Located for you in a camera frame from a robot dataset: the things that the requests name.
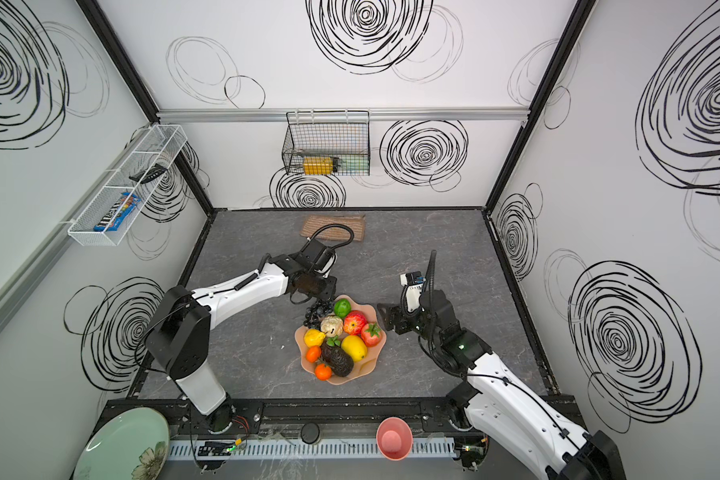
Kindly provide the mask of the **small yellow lemon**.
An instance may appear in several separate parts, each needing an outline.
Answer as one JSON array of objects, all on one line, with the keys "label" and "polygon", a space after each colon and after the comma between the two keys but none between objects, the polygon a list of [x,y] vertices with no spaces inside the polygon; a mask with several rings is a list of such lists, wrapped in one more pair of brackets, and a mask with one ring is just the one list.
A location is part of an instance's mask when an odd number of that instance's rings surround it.
[{"label": "small yellow lemon", "polygon": [[308,329],[304,334],[303,341],[305,346],[310,349],[312,347],[320,347],[326,338],[326,334],[318,329]]}]

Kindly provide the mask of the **large yellow lemon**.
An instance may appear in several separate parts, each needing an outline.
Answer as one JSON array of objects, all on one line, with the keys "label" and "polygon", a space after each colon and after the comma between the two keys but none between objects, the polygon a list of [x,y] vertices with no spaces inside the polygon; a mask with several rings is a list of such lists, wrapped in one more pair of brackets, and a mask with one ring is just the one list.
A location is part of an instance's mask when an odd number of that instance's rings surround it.
[{"label": "large yellow lemon", "polygon": [[368,347],[358,335],[348,335],[341,342],[341,349],[357,363],[368,354]]}]

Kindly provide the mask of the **red green apple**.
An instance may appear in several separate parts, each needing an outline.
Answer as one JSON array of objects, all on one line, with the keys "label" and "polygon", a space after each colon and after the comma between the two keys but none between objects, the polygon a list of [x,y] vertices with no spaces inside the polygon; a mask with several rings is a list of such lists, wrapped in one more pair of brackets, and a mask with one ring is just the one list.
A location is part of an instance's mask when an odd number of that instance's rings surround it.
[{"label": "red green apple", "polygon": [[383,340],[384,333],[376,323],[367,323],[363,327],[360,336],[364,344],[368,348],[371,348],[378,345]]}]

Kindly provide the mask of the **black grape bunch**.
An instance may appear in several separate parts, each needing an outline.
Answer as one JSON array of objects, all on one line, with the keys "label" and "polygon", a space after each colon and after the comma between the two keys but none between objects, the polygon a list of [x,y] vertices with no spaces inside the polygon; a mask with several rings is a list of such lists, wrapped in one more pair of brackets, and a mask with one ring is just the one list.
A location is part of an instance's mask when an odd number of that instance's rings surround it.
[{"label": "black grape bunch", "polygon": [[320,329],[322,320],[334,314],[333,303],[330,301],[316,300],[309,306],[305,313],[303,325],[308,329]]}]

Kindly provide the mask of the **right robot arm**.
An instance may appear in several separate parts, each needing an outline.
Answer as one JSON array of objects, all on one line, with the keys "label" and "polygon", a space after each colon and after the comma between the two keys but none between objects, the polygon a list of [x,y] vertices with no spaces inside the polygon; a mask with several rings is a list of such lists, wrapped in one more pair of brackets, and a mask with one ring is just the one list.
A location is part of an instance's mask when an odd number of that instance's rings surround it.
[{"label": "right robot arm", "polygon": [[460,378],[450,397],[458,421],[497,441],[538,479],[623,479],[615,442],[587,432],[529,389],[477,334],[460,325],[441,290],[420,294],[418,305],[379,304],[387,331],[418,334],[423,350]]}]

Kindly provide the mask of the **pink wavy fruit bowl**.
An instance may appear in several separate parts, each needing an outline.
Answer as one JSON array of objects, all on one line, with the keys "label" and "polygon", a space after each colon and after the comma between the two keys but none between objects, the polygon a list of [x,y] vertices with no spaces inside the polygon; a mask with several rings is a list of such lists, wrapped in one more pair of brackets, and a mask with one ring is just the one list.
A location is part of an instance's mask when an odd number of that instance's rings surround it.
[{"label": "pink wavy fruit bowl", "polygon": [[[366,319],[373,324],[377,323],[377,312],[375,308],[370,304],[359,304],[355,302],[352,298],[350,298],[347,295],[340,295],[339,299],[346,299],[349,301],[350,305],[352,306],[353,310],[358,310],[362,312]],[[306,358],[306,354],[308,351],[308,347],[304,342],[304,336],[307,332],[308,328],[305,326],[300,326],[297,328],[294,332],[294,340],[299,348],[299,362],[300,366],[304,371],[306,371],[313,379],[316,379],[317,376],[315,375],[315,369],[319,364],[321,364],[321,361],[316,360],[315,362],[310,362]],[[368,348],[367,355],[360,360],[359,362],[356,362],[354,364],[353,370],[346,376],[346,377],[338,377],[335,374],[332,374],[332,376],[325,380],[325,383],[339,386],[346,384],[350,381],[356,380],[360,377],[367,376],[371,374],[374,369],[377,366],[379,357],[381,355],[381,352],[384,350],[385,344],[387,343],[387,333],[384,330],[381,330],[381,340],[380,342],[375,345]]]}]

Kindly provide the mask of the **cream fake pear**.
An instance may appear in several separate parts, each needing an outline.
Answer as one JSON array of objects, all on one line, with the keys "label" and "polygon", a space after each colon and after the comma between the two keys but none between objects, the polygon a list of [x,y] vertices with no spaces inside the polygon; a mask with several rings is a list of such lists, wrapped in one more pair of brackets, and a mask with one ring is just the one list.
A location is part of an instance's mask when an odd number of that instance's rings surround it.
[{"label": "cream fake pear", "polygon": [[326,337],[340,337],[343,333],[343,320],[336,315],[328,315],[321,320],[320,331]]}]

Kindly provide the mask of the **dark fake avocado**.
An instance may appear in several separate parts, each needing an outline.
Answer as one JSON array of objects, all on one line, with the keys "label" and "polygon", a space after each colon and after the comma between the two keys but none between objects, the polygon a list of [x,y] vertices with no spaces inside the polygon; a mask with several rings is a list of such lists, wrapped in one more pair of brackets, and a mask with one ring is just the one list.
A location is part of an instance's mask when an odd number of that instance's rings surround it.
[{"label": "dark fake avocado", "polygon": [[321,346],[321,359],[331,368],[335,376],[347,377],[354,368],[352,357],[339,346],[324,343]]}]

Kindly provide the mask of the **red fake bell pepper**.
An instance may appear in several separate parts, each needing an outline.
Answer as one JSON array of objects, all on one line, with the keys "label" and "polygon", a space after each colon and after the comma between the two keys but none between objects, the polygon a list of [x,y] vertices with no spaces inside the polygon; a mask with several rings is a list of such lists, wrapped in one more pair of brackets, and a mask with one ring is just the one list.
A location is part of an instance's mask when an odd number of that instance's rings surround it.
[{"label": "red fake bell pepper", "polygon": [[367,323],[363,312],[352,310],[343,319],[343,332],[347,335],[360,335]]}]

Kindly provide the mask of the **orange tangerine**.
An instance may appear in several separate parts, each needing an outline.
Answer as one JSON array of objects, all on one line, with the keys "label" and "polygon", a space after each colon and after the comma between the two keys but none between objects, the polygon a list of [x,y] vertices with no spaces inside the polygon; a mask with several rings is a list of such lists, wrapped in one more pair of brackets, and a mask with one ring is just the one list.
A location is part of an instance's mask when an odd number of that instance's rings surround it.
[{"label": "orange tangerine", "polygon": [[321,354],[322,349],[320,346],[312,346],[307,350],[305,360],[309,363],[316,363],[321,358]]},{"label": "orange tangerine", "polygon": [[333,371],[327,364],[321,363],[315,367],[314,374],[320,381],[327,381],[333,376]]}]

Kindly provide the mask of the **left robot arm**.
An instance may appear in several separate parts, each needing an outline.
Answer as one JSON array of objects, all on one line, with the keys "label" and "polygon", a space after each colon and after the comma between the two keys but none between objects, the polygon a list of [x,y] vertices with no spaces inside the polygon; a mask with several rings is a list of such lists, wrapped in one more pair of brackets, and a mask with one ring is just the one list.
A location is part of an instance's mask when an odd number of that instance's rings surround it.
[{"label": "left robot arm", "polygon": [[235,416],[232,400],[208,360],[211,332],[275,297],[300,295],[302,303],[333,300],[336,278],[330,270],[336,250],[311,238],[294,253],[265,255],[257,268],[225,282],[192,291],[178,285],[165,293],[148,323],[144,345],[204,417],[210,433],[226,432]]}]

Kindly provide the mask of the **green fake lime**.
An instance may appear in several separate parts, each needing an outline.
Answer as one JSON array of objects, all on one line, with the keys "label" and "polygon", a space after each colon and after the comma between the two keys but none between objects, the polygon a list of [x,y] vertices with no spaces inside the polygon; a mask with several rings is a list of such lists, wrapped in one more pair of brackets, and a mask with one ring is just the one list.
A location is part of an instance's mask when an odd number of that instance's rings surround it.
[{"label": "green fake lime", "polygon": [[333,305],[335,316],[344,319],[352,311],[352,304],[346,298],[337,299]]}]

